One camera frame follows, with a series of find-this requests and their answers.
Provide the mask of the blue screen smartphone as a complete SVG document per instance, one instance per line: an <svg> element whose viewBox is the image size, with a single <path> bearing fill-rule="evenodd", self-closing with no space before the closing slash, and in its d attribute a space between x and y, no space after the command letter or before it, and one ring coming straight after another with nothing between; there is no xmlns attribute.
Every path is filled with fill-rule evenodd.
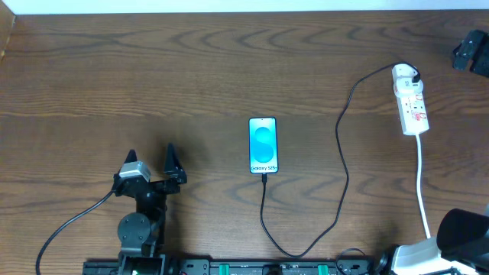
<svg viewBox="0 0 489 275"><path fill-rule="evenodd" d="M250 172L253 174L277 173L279 161L276 118L250 118L248 133Z"/></svg>

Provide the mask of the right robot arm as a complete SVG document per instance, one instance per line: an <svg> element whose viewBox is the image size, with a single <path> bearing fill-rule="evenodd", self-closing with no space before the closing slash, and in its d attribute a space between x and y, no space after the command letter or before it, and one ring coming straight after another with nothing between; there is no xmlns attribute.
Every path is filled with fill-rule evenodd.
<svg viewBox="0 0 489 275"><path fill-rule="evenodd" d="M426 239L400 245L383 256L379 274L487 274L488 214L452 209L431 235L422 194L423 149L420 135L429 130L423 82L407 62L392 66L393 92L403 134L416 139L416 199Z"/></svg>

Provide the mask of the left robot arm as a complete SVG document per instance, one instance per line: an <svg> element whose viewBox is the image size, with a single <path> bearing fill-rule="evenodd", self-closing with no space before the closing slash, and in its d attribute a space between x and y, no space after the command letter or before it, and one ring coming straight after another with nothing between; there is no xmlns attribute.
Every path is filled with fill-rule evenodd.
<svg viewBox="0 0 489 275"><path fill-rule="evenodd" d="M136 210L118 224L121 251L118 274L159 275L178 273L176 260L161 254L164 245L167 197L180 192L187 175L172 144L167 145L164 162L165 180L152 181L147 165L130 150L114 175L112 192L136 202Z"/></svg>

